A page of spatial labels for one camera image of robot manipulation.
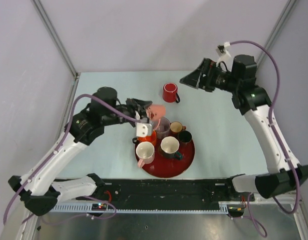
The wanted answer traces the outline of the large lilac mug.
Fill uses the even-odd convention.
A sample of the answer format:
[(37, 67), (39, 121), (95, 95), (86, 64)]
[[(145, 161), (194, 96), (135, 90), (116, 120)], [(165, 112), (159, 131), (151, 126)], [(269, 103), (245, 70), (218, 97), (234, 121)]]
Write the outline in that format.
[(154, 122), (154, 129), (157, 134), (157, 138), (162, 140), (163, 138), (169, 136), (170, 132), (170, 121), (162, 117), (160, 120)]

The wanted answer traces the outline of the orange mug black handle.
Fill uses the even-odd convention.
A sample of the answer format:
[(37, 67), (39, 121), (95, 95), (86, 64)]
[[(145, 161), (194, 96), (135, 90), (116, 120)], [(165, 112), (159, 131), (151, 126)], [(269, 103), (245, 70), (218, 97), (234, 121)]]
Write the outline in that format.
[(154, 130), (151, 135), (148, 135), (146, 137), (134, 137), (132, 139), (133, 144), (138, 144), (142, 142), (150, 142), (153, 146), (156, 146), (157, 143), (157, 134)]

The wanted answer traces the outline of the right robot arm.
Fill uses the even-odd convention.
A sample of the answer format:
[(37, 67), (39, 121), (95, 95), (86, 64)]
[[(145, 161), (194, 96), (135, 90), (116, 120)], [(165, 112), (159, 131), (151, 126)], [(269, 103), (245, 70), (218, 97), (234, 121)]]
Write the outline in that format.
[(308, 179), (308, 165), (301, 165), (293, 155), (280, 131), (274, 115), (269, 115), (271, 100), (265, 89), (256, 84), (257, 64), (250, 55), (234, 57), (232, 69), (204, 58), (197, 69), (180, 79), (186, 86), (213, 92), (215, 89), (232, 94), (232, 102), (252, 127), (264, 154), (267, 173), (236, 175), (225, 187), (232, 201), (243, 192), (259, 193), (268, 199), (296, 189)]

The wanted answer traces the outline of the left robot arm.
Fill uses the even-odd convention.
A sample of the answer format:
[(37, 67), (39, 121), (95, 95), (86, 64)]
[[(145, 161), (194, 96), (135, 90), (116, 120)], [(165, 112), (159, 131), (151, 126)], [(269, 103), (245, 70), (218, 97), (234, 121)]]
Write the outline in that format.
[(121, 104), (117, 91), (111, 87), (101, 87), (93, 95), (82, 94), (73, 104), (82, 98), (91, 101), (79, 113), (70, 113), (65, 130), (52, 149), (27, 174), (14, 175), (8, 181), (25, 208), (36, 216), (47, 214), (67, 200), (98, 200), (104, 195), (105, 184), (95, 173), (74, 180), (55, 179), (77, 154), (104, 134), (105, 127), (129, 123), (136, 128), (138, 137), (146, 136), (152, 129), (151, 101), (128, 98)]

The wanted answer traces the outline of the small orange mug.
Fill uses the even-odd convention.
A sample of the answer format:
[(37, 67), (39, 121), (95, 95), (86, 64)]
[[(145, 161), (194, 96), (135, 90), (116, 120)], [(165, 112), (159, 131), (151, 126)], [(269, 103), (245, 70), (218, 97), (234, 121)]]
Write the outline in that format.
[(170, 132), (173, 136), (178, 135), (181, 131), (186, 130), (186, 126), (178, 121), (174, 121), (170, 124)]

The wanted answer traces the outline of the brown striped mug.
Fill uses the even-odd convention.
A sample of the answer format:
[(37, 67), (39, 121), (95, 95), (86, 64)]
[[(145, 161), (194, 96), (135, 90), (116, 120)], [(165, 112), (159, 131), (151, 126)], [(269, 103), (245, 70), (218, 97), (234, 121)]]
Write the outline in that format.
[(180, 146), (186, 146), (192, 141), (192, 134), (189, 131), (183, 130), (178, 134)]

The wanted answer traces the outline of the salmon small mug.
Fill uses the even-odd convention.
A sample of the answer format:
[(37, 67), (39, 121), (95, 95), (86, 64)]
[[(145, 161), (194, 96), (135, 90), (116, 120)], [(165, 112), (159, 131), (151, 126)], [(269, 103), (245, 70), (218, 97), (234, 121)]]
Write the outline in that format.
[(166, 114), (166, 108), (164, 105), (151, 104), (146, 108), (146, 114), (150, 121), (153, 122), (153, 130), (157, 130), (160, 125), (161, 119)]

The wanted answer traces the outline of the pink tall mug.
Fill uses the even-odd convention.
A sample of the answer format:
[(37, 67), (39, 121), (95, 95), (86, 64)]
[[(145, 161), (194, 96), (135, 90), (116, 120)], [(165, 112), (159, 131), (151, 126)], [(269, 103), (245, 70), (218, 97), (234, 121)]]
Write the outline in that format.
[(139, 168), (151, 164), (155, 158), (155, 147), (148, 141), (140, 142), (136, 147), (136, 156), (139, 159), (137, 163)]

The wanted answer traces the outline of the dark green mug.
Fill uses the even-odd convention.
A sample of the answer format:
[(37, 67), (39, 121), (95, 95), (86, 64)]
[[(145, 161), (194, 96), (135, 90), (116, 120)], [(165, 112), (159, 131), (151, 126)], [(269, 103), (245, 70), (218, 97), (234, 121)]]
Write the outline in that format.
[(161, 155), (166, 159), (182, 160), (183, 155), (179, 152), (180, 143), (173, 136), (165, 137), (159, 146)]

